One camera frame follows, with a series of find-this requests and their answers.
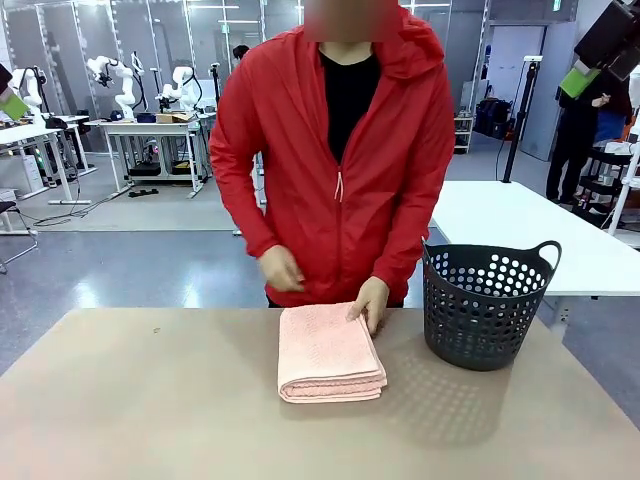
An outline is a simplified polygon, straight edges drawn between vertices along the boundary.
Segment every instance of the hood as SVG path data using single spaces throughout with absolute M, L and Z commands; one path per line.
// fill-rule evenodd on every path
M 444 62 L 440 40 L 427 22 L 398 5 L 401 26 L 397 35 L 374 43 L 374 51 L 385 75 L 411 79 L 423 75 Z

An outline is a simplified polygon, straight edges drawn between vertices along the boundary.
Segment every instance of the pink towel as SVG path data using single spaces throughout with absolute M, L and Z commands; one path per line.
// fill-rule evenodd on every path
M 290 403 L 380 397 L 387 376 L 362 316 L 351 303 L 287 308 L 280 317 L 278 392 Z

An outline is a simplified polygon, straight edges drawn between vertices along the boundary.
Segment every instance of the basket handle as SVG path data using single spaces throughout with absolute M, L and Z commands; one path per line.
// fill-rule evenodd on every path
M 558 261 L 556 262 L 556 266 L 553 267 L 553 273 L 555 273 L 558 268 L 558 265 L 560 265 L 560 259 L 562 258 L 562 245 L 560 245 L 555 240 L 549 240 L 547 242 L 541 243 L 537 247 L 532 248 L 531 251 L 537 252 L 538 255 L 540 255 L 540 252 L 542 251 L 542 249 L 546 247 L 556 247 L 556 249 L 558 250 Z

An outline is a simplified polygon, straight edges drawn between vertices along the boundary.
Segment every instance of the white table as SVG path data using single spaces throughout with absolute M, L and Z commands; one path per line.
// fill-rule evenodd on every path
M 202 137 L 200 122 L 194 121 L 191 123 L 137 123 L 130 121 L 119 122 L 99 122 L 92 121 L 87 122 L 85 125 L 98 126 L 102 128 L 105 135 L 105 141 L 109 150 L 109 158 L 111 159 L 111 166 L 113 169 L 113 175 L 116 182 L 116 191 L 122 193 L 133 185 L 132 180 L 136 180 L 135 177 L 129 177 L 128 167 L 126 162 L 125 152 L 129 154 L 130 158 L 134 158 L 134 152 L 131 148 L 131 143 L 126 141 L 127 138 L 141 139 L 147 137 L 154 137 L 158 145 L 158 156 L 160 160 L 161 174 L 158 177 L 140 177 L 139 180 L 185 180 L 185 175 L 174 175 L 166 171 L 166 152 L 163 148 L 162 138 L 164 137 L 184 137 L 186 139 L 187 155 L 189 160 L 189 169 L 192 192 L 188 198 L 193 198 L 204 186 L 204 180 L 208 175 L 208 169 L 206 167 L 206 139 Z M 115 167 L 115 158 L 113 154 L 113 148 L 111 147 L 110 137 L 114 137 L 116 149 L 118 150 L 118 157 L 122 164 L 123 172 L 125 175 L 125 181 L 127 182 L 124 187 L 120 186 L 120 181 Z M 204 142 L 198 140 L 200 137 L 204 139 Z
M 639 252 L 518 183 L 445 182 L 433 222 L 454 244 L 559 242 L 562 261 L 546 295 L 560 297 L 554 330 L 561 336 L 572 298 L 640 296 Z
M 41 155 L 44 156 L 44 168 L 47 174 L 47 181 L 49 182 L 49 186 L 54 187 L 56 186 L 56 184 L 53 181 L 53 174 L 51 172 L 47 149 L 45 147 L 46 142 L 51 143 L 51 150 L 53 151 L 53 157 L 55 159 L 56 166 L 58 167 L 60 183 L 62 184 L 62 190 L 64 191 L 65 200 L 49 200 L 49 205 L 89 205 L 91 203 L 90 200 L 74 200 L 71 195 L 71 190 L 69 189 L 69 183 L 67 182 L 67 176 L 64 169 L 64 163 L 62 162 L 62 158 L 60 157 L 60 152 L 58 151 L 57 146 L 56 134 L 60 132 L 62 132 L 62 130 L 47 129 L 46 127 L 44 127 L 44 125 L 22 125 L 20 127 L 0 130 L 0 144 L 10 145 L 18 143 L 18 148 L 23 148 L 22 142 L 33 139 L 38 149 L 40 150 Z M 68 144 L 66 143 L 66 139 L 64 138 L 63 143 L 65 143 L 65 146 L 68 148 Z

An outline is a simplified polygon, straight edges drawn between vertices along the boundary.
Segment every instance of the sleeve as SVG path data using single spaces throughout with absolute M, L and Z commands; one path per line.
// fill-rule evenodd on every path
M 222 202 L 242 231 L 247 252 L 259 258 L 278 240 L 256 204 L 251 179 L 253 157 L 265 141 L 247 75 L 250 58 L 240 63 L 225 86 L 209 151 Z
M 410 153 L 387 244 L 373 269 L 373 276 L 392 291 L 409 279 L 422 256 L 421 238 L 428 236 L 429 221 L 453 157 L 453 118 L 451 90 L 443 66 L 437 74 L 416 146 Z

